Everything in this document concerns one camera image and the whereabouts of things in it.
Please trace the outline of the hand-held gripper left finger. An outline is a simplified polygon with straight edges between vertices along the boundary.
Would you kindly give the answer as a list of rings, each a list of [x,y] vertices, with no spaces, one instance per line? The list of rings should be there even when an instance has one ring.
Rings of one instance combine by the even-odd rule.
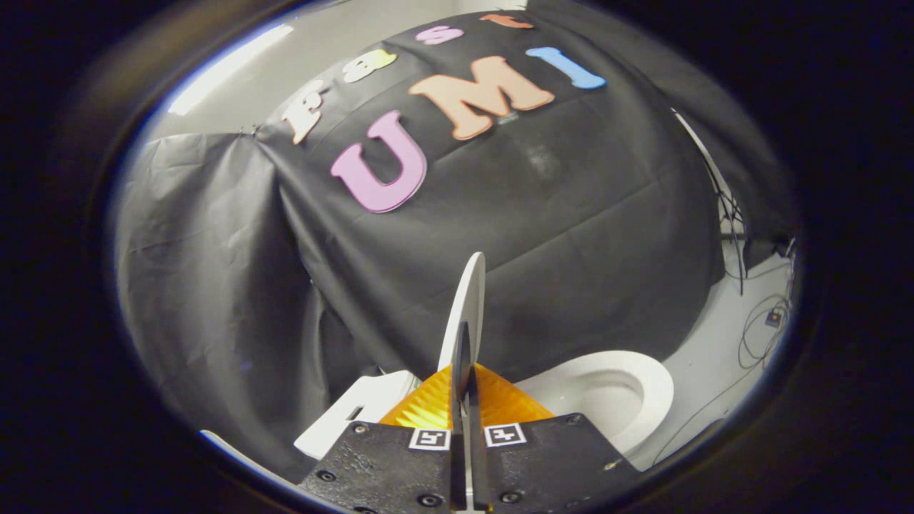
[[[451,363],[379,422],[352,420],[300,487],[358,513],[454,513],[467,506],[461,401],[471,381],[469,326]]]

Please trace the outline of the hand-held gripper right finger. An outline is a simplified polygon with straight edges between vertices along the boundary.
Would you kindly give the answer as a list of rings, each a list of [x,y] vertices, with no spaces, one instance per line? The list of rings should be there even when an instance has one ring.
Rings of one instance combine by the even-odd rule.
[[[588,513],[615,505],[642,473],[583,413],[549,415],[481,365],[468,381],[474,507],[487,513]]]

